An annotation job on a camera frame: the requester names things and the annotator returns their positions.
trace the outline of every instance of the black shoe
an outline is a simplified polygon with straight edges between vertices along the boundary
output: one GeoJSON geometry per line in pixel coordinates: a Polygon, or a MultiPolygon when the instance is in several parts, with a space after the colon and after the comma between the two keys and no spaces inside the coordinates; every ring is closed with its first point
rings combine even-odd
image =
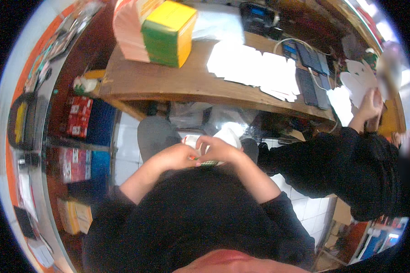
{"type": "Polygon", "coordinates": [[[258,144],[258,151],[259,151],[259,154],[267,153],[269,151],[269,146],[267,145],[266,142],[262,142],[258,144]]]}

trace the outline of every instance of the orange wall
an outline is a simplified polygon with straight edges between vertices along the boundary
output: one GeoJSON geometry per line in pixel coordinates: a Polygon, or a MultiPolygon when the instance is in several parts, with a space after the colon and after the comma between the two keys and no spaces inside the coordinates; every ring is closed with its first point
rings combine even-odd
{"type": "MultiPolygon", "coordinates": [[[[68,16],[74,9],[74,4],[70,5],[67,7],[61,14],[62,16],[66,17],[68,16]]],[[[12,103],[23,93],[23,88],[24,88],[24,83],[26,82],[27,77],[29,76],[29,73],[32,69],[32,65],[35,62],[35,59],[38,55],[41,54],[41,51],[45,45],[45,43],[49,40],[51,36],[55,33],[55,31],[58,29],[59,25],[62,23],[62,19],[60,16],[57,16],[51,24],[47,27],[46,31],[43,33],[43,35],[40,37],[36,45],[34,46],[32,52],[30,53],[26,64],[24,65],[24,68],[20,74],[20,78],[18,79],[18,82],[15,87],[15,92],[12,97],[12,103]]],[[[6,176],[8,179],[8,184],[9,184],[9,194],[11,198],[12,205],[18,206],[18,200],[17,200],[17,195],[16,195],[16,177],[13,171],[13,156],[11,152],[11,146],[9,145],[8,138],[6,136],[6,176]]],[[[44,272],[46,273],[53,273],[53,267],[50,268],[45,268],[42,265],[40,267],[43,269],[44,272]]]]}

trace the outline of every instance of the plastic bag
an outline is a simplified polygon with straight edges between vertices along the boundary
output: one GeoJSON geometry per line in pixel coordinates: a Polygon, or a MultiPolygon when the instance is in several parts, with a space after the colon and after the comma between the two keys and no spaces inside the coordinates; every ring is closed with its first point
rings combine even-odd
{"type": "Polygon", "coordinates": [[[230,128],[237,137],[252,137],[254,129],[251,123],[258,110],[241,109],[234,106],[215,105],[211,110],[208,122],[204,126],[207,135],[215,135],[219,130],[230,128]]]}
{"type": "Polygon", "coordinates": [[[207,3],[191,5],[198,13],[193,29],[193,41],[218,40],[244,44],[243,25],[238,8],[207,3]]]}
{"type": "Polygon", "coordinates": [[[203,111],[212,106],[206,102],[170,102],[170,122],[176,128],[199,128],[202,126],[203,111]]]}

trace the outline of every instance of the cardboard box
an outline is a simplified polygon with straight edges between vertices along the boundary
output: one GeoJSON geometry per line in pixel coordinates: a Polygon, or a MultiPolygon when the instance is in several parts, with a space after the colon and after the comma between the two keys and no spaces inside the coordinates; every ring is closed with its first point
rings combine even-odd
{"type": "Polygon", "coordinates": [[[86,96],[73,96],[68,100],[69,114],[90,117],[93,100],[86,96]]]}
{"type": "Polygon", "coordinates": [[[70,114],[67,124],[67,134],[80,138],[86,138],[88,131],[88,122],[88,117],[70,114]]]}
{"type": "Polygon", "coordinates": [[[91,151],[62,148],[59,153],[64,183],[89,180],[91,178],[91,151]]]}
{"type": "Polygon", "coordinates": [[[330,237],[328,238],[328,241],[325,243],[325,247],[326,248],[332,247],[333,245],[336,244],[338,239],[339,239],[339,237],[334,236],[334,235],[331,234],[330,237]]]}
{"type": "Polygon", "coordinates": [[[74,203],[60,198],[58,198],[56,201],[58,204],[59,215],[61,216],[62,227],[71,235],[78,234],[80,228],[77,221],[74,203]]]}
{"type": "Polygon", "coordinates": [[[64,200],[60,198],[57,199],[57,204],[62,226],[66,232],[71,235],[76,235],[79,232],[88,233],[93,222],[90,206],[73,199],[64,200]]]}
{"type": "Polygon", "coordinates": [[[156,8],[141,27],[150,61],[181,67],[191,51],[196,19],[197,10],[170,0],[156,8]]]}
{"type": "Polygon", "coordinates": [[[340,198],[337,198],[333,220],[345,225],[349,225],[351,223],[351,207],[340,198]]]}

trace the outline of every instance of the hand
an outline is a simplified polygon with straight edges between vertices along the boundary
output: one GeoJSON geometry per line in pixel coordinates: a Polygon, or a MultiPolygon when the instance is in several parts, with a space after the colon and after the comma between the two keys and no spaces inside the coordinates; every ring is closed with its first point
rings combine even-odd
{"type": "Polygon", "coordinates": [[[209,160],[218,160],[228,163],[233,163],[237,157],[243,152],[237,150],[232,145],[224,142],[222,139],[203,135],[197,139],[196,149],[201,148],[202,156],[197,162],[203,163],[209,160]],[[208,152],[205,154],[206,147],[210,145],[208,152]]]}
{"type": "Polygon", "coordinates": [[[365,121],[378,116],[383,111],[383,98],[378,88],[369,89],[357,113],[365,121]]]}
{"type": "Polygon", "coordinates": [[[199,154],[196,150],[185,144],[175,144],[152,156],[147,162],[158,168],[161,172],[170,169],[185,169],[196,167],[196,160],[199,154]]]}
{"type": "Polygon", "coordinates": [[[392,132],[392,143],[398,148],[401,144],[401,136],[398,132],[392,132]]]}

